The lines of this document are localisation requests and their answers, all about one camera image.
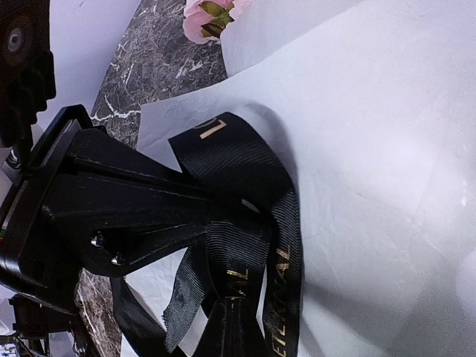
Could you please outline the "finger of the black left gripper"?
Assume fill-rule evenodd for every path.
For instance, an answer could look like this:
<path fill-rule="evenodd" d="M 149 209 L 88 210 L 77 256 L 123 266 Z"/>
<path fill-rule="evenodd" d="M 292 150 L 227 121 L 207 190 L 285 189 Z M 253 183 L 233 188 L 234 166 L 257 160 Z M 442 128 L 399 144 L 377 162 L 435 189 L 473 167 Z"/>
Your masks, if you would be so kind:
<path fill-rule="evenodd" d="M 42 215 L 84 268 L 122 277 L 203 239 L 211 203 L 192 187 L 62 174 Z"/>
<path fill-rule="evenodd" d="M 70 157 L 83 171 L 181 193 L 209 192 L 188 175 L 152 160 L 96 128 L 77 132 L 70 146 Z"/>

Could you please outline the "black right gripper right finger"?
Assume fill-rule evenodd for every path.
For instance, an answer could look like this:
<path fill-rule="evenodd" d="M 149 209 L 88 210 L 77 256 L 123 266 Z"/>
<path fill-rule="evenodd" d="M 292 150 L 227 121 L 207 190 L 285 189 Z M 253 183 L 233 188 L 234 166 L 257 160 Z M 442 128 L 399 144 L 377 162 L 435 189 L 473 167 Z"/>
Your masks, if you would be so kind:
<path fill-rule="evenodd" d="M 263 333 L 257 323 L 259 298 L 208 295 L 202 309 L 208 318 L 193 355 L 195 357 L 267 356 Z"/>

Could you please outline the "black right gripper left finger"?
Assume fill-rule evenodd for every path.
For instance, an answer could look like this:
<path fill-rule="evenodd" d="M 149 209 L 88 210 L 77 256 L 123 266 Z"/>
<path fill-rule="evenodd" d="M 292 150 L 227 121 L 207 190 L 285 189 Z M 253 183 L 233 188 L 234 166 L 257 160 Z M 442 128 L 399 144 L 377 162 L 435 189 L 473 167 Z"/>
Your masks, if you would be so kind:
<path fill-rule="evenodd" d="M 116 323 L 137 356 L 171 356 L 164 346 L 165 331 L 139 304 L 126 281 L 111 278 Z"/>

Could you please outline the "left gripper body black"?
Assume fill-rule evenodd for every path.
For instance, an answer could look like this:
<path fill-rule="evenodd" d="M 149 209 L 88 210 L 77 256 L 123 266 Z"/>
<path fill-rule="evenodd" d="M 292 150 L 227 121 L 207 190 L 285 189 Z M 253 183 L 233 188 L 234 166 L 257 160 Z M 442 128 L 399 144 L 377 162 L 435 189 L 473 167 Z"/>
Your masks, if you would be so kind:
<path fill-rule="evenodd" d="M 59 111 L 14 175 L 1 204 L 1 286 L 58 312 L 77 312 L 82 265 L 78 248 L 69 249 L 42 216 L 42 206 L 62 168 L 75 135 L 92 128 L 82 105 Z"/>

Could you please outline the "black ribbon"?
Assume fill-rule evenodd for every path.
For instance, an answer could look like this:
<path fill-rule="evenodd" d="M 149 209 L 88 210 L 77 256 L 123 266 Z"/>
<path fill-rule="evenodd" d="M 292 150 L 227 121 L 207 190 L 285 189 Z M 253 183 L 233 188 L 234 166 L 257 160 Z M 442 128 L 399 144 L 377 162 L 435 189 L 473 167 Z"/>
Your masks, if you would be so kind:
<path fill-rule="evenodd" d="M 205 241 L 189 247 L 164 311 L 173 352 L 208 295 L 257 296 L 267 356 L 296 356 L 303 243 L 295 186 L 269 145 L 226 112 L 170 140 L 182 171 L 218 197 Z"/>

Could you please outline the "small pink fake rose stem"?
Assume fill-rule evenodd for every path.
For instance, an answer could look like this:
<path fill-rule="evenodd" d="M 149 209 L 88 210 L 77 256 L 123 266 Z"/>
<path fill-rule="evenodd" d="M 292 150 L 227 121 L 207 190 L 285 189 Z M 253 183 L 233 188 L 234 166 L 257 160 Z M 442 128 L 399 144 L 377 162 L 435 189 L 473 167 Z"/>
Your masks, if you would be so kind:
<path fill-rule="evenodd" d="M 226 27 L 237 20 L 251 1 L 212 0 L 186 1 L 184 8 L 184 35 L 196 44 L 218 41 Z"/>

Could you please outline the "translucent white wrapping paper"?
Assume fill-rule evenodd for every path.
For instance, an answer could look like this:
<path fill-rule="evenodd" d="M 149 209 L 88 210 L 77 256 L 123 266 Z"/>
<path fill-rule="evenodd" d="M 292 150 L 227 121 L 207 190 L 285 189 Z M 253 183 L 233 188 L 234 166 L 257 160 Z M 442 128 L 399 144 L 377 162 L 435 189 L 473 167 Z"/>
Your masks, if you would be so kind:
<path fill-rule="evenodd" d="M 475 354 L 475 3 L 265 1 L 228 79 L 144 105 L 139 150 L 223 112 L 300 197 L 300 356 Z"/>

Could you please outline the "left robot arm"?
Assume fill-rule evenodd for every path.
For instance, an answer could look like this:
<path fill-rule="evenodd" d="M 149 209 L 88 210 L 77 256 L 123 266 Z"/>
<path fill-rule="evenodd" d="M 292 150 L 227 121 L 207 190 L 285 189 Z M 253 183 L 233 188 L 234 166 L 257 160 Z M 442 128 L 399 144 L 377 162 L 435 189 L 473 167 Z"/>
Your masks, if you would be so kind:
<path fill-rule="evenodd" d="M 83 106 L 54 118 L 29 161 L 4 165 L 1 283 L 15 331 L 45 339 L 86 329 L 80 272 L 120 278 L 200 241 L 211 195 L 94 126 Z"/>

